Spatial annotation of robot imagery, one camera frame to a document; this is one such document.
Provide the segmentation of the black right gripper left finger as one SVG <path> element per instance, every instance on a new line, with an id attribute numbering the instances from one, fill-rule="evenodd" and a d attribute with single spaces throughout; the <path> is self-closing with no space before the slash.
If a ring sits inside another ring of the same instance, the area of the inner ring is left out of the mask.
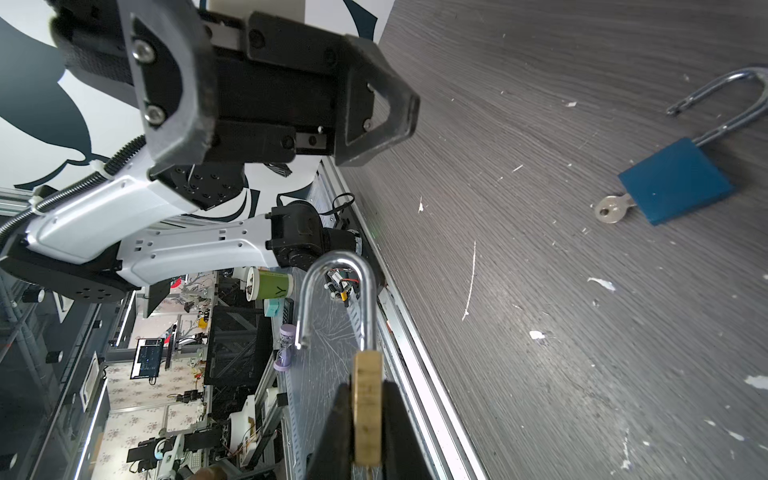
<path id="1" fill-rule="evenodd" d="M 350 480 L 353 461 L 353 411 L 351 388 L 342 383 L 336 391 L 318 446 L 311 457 L 307 480 Z"/>

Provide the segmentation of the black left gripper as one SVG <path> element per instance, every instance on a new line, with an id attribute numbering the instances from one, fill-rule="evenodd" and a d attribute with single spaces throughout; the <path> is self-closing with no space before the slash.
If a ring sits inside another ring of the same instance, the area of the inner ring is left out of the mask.
<path id="1" fill-rule="evenodd" d="M 368 39 L 257 11 L 199 17 L 189 1 L 118 11 L 155 171 L 297 155 L 360 166 L 416 131 L 420 96 Z"/>

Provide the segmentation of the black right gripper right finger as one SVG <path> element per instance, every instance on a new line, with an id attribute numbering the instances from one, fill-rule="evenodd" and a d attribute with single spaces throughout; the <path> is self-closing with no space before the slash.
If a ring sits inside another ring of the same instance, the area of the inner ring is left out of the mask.
<path id="1" fill-rule="evenodd" d="M 432 473 L 397 384 L 384 381 L 382 393 L 383 478 L 432 480 Z"/>

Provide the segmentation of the brass padlock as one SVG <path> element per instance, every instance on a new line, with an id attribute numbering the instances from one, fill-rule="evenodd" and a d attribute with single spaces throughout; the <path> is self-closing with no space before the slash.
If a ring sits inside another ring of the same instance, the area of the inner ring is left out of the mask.
<path id="1" fill-rule="evenodd" d="M 369 263 L 354 252 L 336 250 L 322 255 L 307 271 L 300 289 L 295 347 L 310 346 L 312 318 L 309 307 L 314 283 L 334 267 L 352 269 L 360 282 L 360 339 L 354 357 L 351 385 L 354 463 L 365 468 L 379 467 L 383 459 L 383 357 L 376 350 L 377 283 Z"/>

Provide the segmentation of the blue padlock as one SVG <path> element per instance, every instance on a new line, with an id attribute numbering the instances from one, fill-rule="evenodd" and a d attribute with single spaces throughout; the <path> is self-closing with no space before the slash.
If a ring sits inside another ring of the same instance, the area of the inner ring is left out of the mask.
<path id="1" fill-rule="evenodd" d="M 703 147 L 748 125 L 767 112 L 767 68 L 747 66 L 726 73 L 668 107 L 677 116 L 724 87 L 739 81 L 761 85 L 758 99 L 738 115 L 691 139 L 681 138 L 618 175 L 625 192 L 608 195 L 593 208 L 605 224 L 621 221 L 631 209 L 639 210 L 656 226 L 727 198 L 734 187 Z"/>

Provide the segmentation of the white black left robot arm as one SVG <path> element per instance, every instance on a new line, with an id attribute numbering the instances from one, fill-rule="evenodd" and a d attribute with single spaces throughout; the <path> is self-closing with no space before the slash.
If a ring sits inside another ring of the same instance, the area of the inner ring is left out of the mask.
<path id="1" fill-rule="evenodd" d="M 298 198 L 310 157 L 411 137 L 418 94 L 378 42 L 389 1 L 8 1 L 6 273 L 103 303 L 194 270 L 360 253 Z"/>

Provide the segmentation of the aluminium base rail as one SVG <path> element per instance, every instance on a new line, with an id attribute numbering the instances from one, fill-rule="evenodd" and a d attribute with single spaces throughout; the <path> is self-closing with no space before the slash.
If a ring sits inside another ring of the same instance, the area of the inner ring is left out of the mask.
<path id="1" fill-rule="evenodd" d="M 375 325 L 384 376 L 400 389 L 432 476 L 486 478 L 486 470 L 382 256 L 373 223 L 362 214 L 361 195 L 351 192 L 342 172 L 329 160 L 320 164 L 316 187 L 313 198 L 319 210 L 343 206 L 338 219 L 362 236 L 363 254 L 379 285 Z"/>

